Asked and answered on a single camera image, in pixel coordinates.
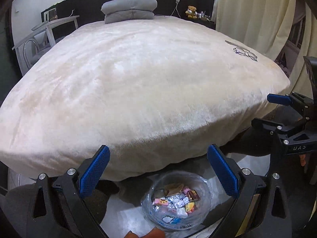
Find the blue clamp handle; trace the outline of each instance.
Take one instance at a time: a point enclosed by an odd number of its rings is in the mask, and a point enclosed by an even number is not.
[[[237,198],[239,196],[239,180],[228,165],[227,160],[229,159],[226,159],[225,155],[215,145],[209,146],[207,158],[226,194]]]
[[[292,101],[292,99],[289,96],[268,94],[267,95],[267,100],[270,103],[284,105],[284,106],[290,106],[291,104],[293,104],[293,101]]]
[[[91,196],[110,160],[110,150],[102,145],[93,158],[86,159],[78,168],[84,172],[79,176],[79,195],[82,199]]]

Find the clear plastic container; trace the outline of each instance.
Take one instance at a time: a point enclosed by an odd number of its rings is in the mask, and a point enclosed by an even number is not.
[[[173,208],[152,205],[154,192],[164,189],[165,185],[182,183],[197,192],[200,200],[196,201],[195,210],[187,218],[180,218]],[[145,216],[159,226],[170,230],[186,230],[201,224],[210,211],[212,203],[212,189],[210,183],[203,177],[185,171],[172,171],[158,178],[141,201]]]

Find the bed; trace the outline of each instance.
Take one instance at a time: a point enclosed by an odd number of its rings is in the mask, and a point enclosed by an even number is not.
[[[156,16],[84,25],[56,44],[0,108],[0,161],[31,178],[78,167],[105,144],[102,178],[120,181],[204,155],[263,117],[289,80],[236,54],[238,41]]]

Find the metal screw head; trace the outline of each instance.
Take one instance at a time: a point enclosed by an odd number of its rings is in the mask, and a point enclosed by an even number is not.
[[[70,168],[70,169],[68,169],[68,171],[67,171],[67,174],[68,174],[69,176],[72,176],[74,173],[76,173],[76,169],[74,169],[74,168]]]
[[[46,177],[46,174],[45,174],[45,173],[42,173],[42,174],[39,175],[39,179],[40,179],[40,180],[43,180],[45,177]]]
[[[278,180],[278,179],[280,178],[279,174],[277,174],[277,173],[274,173],[274,174],[272,174],[272,175],[273,175],[273,178],[274,178],[275,180]]]
[[[244,173],[245,175],[249,175],[250,173],[251,173],[251,171],[250,171],[250,169],[248,169],[248,168],[243,168],[242,169],[242,173]]]

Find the headboard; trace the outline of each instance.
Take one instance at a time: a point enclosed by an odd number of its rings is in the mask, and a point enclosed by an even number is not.
[[[82,26],[88,23],[104,20],[105,15],[100,11],[100,9],[107,1],[111,0],[65,0],[51,6],[48,9],[56,8],[58,18],[68,17],[72,13],[72,10],[74,10],[73,15],[80,15],[77,19],[78,26]],[[176,6],[175,0],[157,0],[157,2],[158,6],[154,10],[155,15],[171,15]],[[182,19],[187,19],[185,11],[189,5],[195,6],[197,11],[206,11],[206,14],[211,16],[214,0],[180,0],[178,4],[178,11]],[[42,21],[44,21],[43,14],[44,11],[41,13]],[[214,24],[211,22],[204,22],[202,20],[196,20],[195,22],[208,26],[209,28],[214,28]],[[54,28],[53,33],[55,38],[59,38],[70,34],[74,30],[74,23],[69,22]]]

